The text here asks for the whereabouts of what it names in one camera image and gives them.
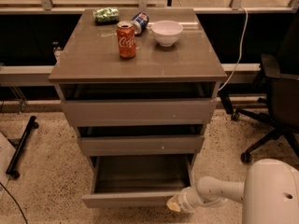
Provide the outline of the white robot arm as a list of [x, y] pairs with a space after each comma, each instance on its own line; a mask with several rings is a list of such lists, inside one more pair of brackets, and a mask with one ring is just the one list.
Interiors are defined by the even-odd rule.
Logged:
[[166, 206], [175, 212], [218, 207], [227, 201], [242, 204], [242, 224], [299, 224], [299, 171], [273, 159], [253, 163], [243, 182], [200, 178], [182, 189]]

